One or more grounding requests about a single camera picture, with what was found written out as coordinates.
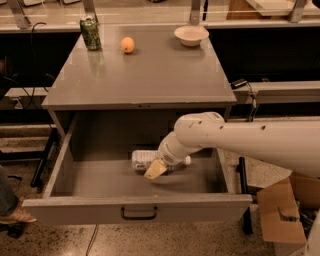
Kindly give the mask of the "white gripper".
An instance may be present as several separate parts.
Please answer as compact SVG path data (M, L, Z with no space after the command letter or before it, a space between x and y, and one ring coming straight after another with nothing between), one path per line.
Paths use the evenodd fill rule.
M190 152L181 144L174 132L169 133L158 147L158 157L152 161L144 174L144 177L154 180L167 171L167 165L176 166L180 163L189 165L191 163Z

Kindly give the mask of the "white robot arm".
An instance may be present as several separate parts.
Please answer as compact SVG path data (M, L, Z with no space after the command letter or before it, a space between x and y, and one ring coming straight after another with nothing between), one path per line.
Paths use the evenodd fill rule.
M320 123L271 121L226 123L215 112L180 117L160 143L145 176L155 179L205 148L219 148L291 171L257 193L263 238L276 256L319 256L319 224L304 234L301 208L319 207Z

